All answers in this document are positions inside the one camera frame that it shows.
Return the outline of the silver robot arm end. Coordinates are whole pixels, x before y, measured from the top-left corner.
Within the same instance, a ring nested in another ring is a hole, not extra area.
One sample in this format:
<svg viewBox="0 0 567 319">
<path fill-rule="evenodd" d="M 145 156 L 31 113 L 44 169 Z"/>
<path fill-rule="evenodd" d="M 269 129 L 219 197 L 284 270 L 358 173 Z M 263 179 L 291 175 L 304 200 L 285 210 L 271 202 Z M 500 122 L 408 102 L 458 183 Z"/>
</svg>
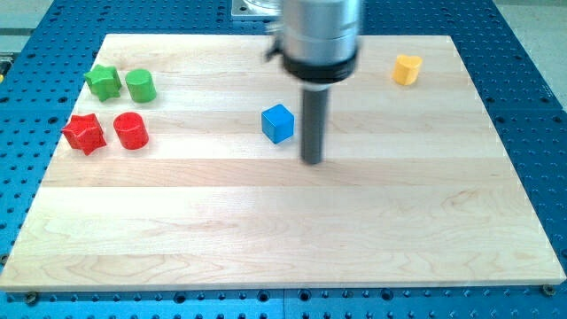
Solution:
<svg viewBox="0 0 567 319">
<path fill-rule="evenodd" d="M 281 56 L 283 69 L 304 89 L 327 90 L 356 68 L 361 11 L 361 0 L 282 1 L 265 60 Z"/>
</svg>

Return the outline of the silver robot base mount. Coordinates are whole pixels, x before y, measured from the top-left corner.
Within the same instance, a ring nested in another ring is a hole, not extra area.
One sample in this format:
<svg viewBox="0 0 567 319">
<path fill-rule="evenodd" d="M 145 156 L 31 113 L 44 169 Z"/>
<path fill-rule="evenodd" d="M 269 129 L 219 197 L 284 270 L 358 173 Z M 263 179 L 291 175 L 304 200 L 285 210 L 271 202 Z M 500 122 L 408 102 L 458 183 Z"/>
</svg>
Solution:
<svg viewBox="0 0 567 319">
<path fill-rule="evenodd" d="M 274 20 L 280 15 L 281 0 L 231 0 L 232 20 Z"/>
</svg>

